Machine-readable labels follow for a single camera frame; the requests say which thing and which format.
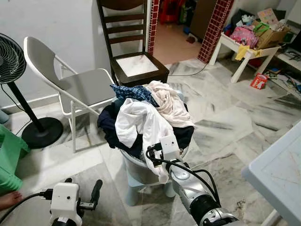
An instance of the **fan stand base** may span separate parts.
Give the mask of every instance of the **fan stand base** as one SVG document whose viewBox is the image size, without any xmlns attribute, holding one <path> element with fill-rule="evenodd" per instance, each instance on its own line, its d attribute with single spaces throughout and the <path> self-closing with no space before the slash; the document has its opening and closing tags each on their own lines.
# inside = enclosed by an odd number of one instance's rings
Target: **fan stand base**
<svg viewBox="0 0 301 226">
<path fill-rule="evenodd" d="M 45 129 L 44 132 L 39 132 L 32 122 L 22 133 L 22 139 L 33 149 L 43 148 L 54 143 L 63 133 L 63 125 L 58 119 L 47 117 L 38 120 Z"/>
</svg>

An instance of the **clothes pile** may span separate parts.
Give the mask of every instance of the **clothes pile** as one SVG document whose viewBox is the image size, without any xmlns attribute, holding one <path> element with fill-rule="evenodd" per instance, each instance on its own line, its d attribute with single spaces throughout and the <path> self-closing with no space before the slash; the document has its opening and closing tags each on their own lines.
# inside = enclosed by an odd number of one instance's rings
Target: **clothes pile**
<svg viewBox="0 0 301 226">
<path fill-rule="evenodd" d="M 148 167 L 159 175 L 159 180 L 164 181 L 165 173 L 154 168 L 145 153 L 148 146 L 171 134 L 175 135 L 179 148 L 188 147 L 194 124 L 187 106 L 175 90 L 159 81 L 131 88 L 111 87 L 117 100 L 103 109 L 98 117 L 98 127 L 105 132 L 111 148 L 120 148 L 145 160 Z"/>
</svg>

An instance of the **red tiled pillar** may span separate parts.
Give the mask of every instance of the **red tiled pillar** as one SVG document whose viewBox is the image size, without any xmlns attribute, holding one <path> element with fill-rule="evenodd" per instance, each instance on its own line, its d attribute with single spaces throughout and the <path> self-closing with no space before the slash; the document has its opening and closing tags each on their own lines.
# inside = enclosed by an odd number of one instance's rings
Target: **red tiled pillar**
<svg viewBox="0 0 301 226">
<path fill-rule="evenodd" d="M 217 0 L 211 16 L 198 59 L 208 63 L 213 54 L 215 46 L 220 38 L 224 24 L 227 20 L 234 0 Z"/>
<path fill-rule="evenodd" d="M 158 11 L 159 11 L 159 0 L 151 0 L 149 43 L 148 43 L 148 47 L 147 47 L 147 51 L 151 55 L 154 52 L 155 36 L 156 36 L 157 20 L 158 20 Z"/>
</svg>

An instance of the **plaid shirt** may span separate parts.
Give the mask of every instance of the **plaid shirt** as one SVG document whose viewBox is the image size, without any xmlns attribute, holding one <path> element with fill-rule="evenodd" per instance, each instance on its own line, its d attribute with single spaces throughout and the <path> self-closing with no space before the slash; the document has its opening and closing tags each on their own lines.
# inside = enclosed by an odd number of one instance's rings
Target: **plaid shirt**
<svg viewBox="0 0 301 226">
<path fill-rule="evenodd" d="M 115 84 L 112 84 L 110 86 L 116 93 L 116 97 L 118 99 L 133 98 L 140 101 L 146 100 L 147 102 L 151 103 L 154 107 L 159 107 L 157 102 L 151 96 L 151 92 L 149 92 L 144 86 L 126 87 L 117 86 Z"/>
</svg>

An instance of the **yellow cloth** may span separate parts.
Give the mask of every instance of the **yellow cloth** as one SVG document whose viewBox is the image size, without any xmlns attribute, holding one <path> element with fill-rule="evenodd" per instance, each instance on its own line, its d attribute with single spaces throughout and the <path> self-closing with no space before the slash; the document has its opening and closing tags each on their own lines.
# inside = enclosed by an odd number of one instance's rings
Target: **yellow cloth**
<svg viewBox="0 0 301 226">
<path fill-rule="evenodd" d="M 250 49 L 250 46 L 244 46 L 244 45 L 240 45 L 238 48 L 238 52 L 236 54 L 235 59 L 236 60 L 241 60 L 242 58 L 245 57 L 246 52 L 248 51 L 248 49 Z M 250 49 L 253 52 L 253 56 L 255 58 L 261 57 L 261 49 L 260 50 L 254 50 L 254 49 Z"/>
<path fill-rule="evenodd" d="M 248 49 L 250 49 L 250 46 L 244 46 L 244 45 L 240 45 L 238 48 L 238 52 L 236 54 L 236 60 L 241 60 L 242 58 L 244 58 L 246 52 L 248 51 Z"/>
</svg>

